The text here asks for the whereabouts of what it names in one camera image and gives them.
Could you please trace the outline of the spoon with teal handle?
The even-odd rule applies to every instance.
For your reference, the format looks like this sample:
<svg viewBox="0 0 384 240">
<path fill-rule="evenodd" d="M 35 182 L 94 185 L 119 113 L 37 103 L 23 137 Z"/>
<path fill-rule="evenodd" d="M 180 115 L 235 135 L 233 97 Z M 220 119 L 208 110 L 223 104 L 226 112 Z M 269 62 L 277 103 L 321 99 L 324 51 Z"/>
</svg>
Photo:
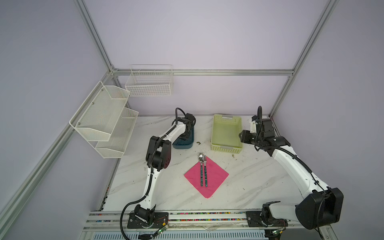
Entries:
<svg viewBox="0 0 384 240">
<path fill-rule="evenodd" d="M 204 185 L 204 154 L 203 153 L 199 153 L 198 155 L 198 160 L 199 160 L 199 163 L 200 163 L 200 182 L 201 182 L 201 187 Z"/>
</svg>

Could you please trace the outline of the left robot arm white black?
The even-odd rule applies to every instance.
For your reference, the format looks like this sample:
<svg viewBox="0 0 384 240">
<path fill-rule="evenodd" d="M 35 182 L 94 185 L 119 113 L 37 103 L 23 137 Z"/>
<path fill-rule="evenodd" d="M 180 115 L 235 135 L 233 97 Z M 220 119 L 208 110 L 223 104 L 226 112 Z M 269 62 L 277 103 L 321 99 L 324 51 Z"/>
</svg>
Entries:
<svg viewBox="0 0 384 240">
<path fill-rule="evenodd" d="M 183 117 L 176 117 L 164 134 L 150 138 L 146 154 L 148 172 L 144 196 L 137 202 L 134 209 L 135 217 L 146 226 L 150 226 L 154 222 L 156 184 L 161 171 L 166 169 L 171 162 L 172 145 L 178 139 L 189 140 L 195 124 L 195 116 L 186 113 Z"/>
</svg>

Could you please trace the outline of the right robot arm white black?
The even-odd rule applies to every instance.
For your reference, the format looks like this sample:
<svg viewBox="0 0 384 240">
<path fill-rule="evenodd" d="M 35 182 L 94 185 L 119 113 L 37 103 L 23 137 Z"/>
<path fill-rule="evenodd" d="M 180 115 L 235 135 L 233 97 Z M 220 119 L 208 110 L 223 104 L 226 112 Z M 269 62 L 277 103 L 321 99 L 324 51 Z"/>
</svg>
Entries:
<svg viewBox="0 0 384 240">
<path fill-rule="evenodd" d="M 302 201 L 285 204 L 272 201 L 263 204 L 261 219 L 265 226 L 274 221 L 299 222 L 308 230 L 337 223 L 341 217 L 344 195 L 338 188 L 331 188 L 304 163 L 292 145 L 283 136 L 277 136 L 270 119 L 253 116 L 249 130 L 239 134 L 242 143 L 252 145 L 275 159 L 289 174 L 299 189 Z"/>
</svg>

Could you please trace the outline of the fork with teal handle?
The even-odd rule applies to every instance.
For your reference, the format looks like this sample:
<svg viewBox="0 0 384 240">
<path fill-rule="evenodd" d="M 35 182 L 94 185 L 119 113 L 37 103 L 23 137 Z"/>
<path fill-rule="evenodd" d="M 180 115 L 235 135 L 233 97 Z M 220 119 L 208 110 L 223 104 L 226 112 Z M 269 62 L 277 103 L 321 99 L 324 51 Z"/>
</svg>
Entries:
<svg viewBox="0 0 384 240">
<path fill-rule="evenodd" d="M 205 187 L 208 187 L 207 155 L 205 153 L 203 153 L 203 165 L 204 165 Z"/>
</svg>

